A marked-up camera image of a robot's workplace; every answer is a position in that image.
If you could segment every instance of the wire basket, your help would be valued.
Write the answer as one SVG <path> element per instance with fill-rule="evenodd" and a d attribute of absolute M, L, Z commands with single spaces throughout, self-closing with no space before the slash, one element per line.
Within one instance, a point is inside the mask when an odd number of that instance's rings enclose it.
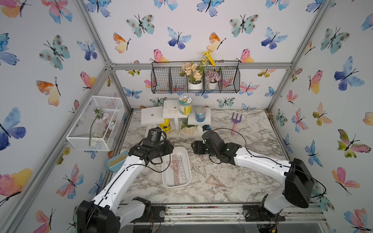
<path fill-rule="evenodd" d="M 151 90 L 154 94 L 171 94 L 171 93 L 237 93 L 240 84 L 240 72 L 237 65 L 217 63 L 217 66 L 207 66 L 202 74 L 203 87 L 201 90 L 189 90 L 189 78 L 184 75 L 180 76 L 183 72 L 183 62 L 167 62 L 156 63 L 151 71 Z M 208 70 L 215 70 L 222 78 L 218 81 L 218 85 L 214 90 L 208 89 L 207 76 Z"/>
<path fill-rule="evenodd" d="M 100 136 L 99 138 L 91 137 L 91 146 L 88 146 L 90 128 L 95 117 L 92 112 L 97 109 L 97 107 L 99 107 L 103 113 L 108 113 L 109 117 L 101 123 L 93 123 L 91 135 L 98 134 Z M 121 98 L 93 95 L 76 120 L 75 126 L 67 134 L 66 139 L 75 149 L 110 151 L 124 112 L 125 110 Z M 114 122 L 112 130 L 108 127 L 108 125 L 111 125 L 111 122 Z"/>

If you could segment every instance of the white wire basket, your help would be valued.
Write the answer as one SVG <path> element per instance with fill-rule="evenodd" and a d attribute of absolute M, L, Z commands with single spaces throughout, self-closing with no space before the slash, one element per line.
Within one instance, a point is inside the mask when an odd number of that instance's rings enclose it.
<path fill-rule="evenodd" d="M 98 134 L 99 137 L 91 137 L 91 146 L 88 146 L 90 128 L 95 117 L 92 112 L 97 107 L 103 113 L 108 113 L 109 117 L 101 123 L 93 123 L 91 136 Z M 93 95 L 76 120 L 75 126 L 69 131 L 66 139 L 78 150 L 110 151 L 124 112 L 121 98 Z M 114 125 L 111 126 L 112 130 L 108 127 L 112 124 L 111 122 L 114 122 Z"/>

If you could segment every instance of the purple garden fork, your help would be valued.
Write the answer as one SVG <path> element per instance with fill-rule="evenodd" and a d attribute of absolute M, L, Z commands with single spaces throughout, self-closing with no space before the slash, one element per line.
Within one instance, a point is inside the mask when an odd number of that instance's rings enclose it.
<path fill-rule="evenodd" d="M 236 115 L 236 118 L 234 118 L 234 113 L 232 114 L 232 121 L 234 122 L 234 125 L 233 125 L 233 130 L 237 131 L 237 123 L 240 123 L 241 122 L 241 119 L 242 119 L 242 114 L 241 116 L 239 117 L 239 120 L 237 120 L 238 118 L 238 113 Z"/>

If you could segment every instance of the yellow bottle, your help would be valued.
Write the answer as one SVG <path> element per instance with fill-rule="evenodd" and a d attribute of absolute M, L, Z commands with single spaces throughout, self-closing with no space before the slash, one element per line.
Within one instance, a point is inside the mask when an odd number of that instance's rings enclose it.
<path fill-rule="evenodd" d="M 170 120 L 165 119 L 164 123 L 160 124 L 159 126 L 163 131 L 167 133 L 168 131 L 170 131 Z"/>

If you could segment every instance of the black wire basket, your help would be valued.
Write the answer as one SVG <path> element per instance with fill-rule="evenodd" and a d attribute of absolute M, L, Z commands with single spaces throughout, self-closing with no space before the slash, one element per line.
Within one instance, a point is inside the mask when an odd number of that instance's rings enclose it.
<path fill-rule="evenodd" d="M 189 90 L 189 78 L 183 73 L 182 64 L 185 62 L 152 63 L 151 91 L 154 94 L 165 93 L 237 93 L 240 84 L 239 62 L 227 61 L 227 64 L 216 63 L 216 67 L 207 66 L 202 73 L 203 85 L 201 90 Z M 213 70 L 221 75 L 214 90 L 208 88 L 207 72 Z"/>

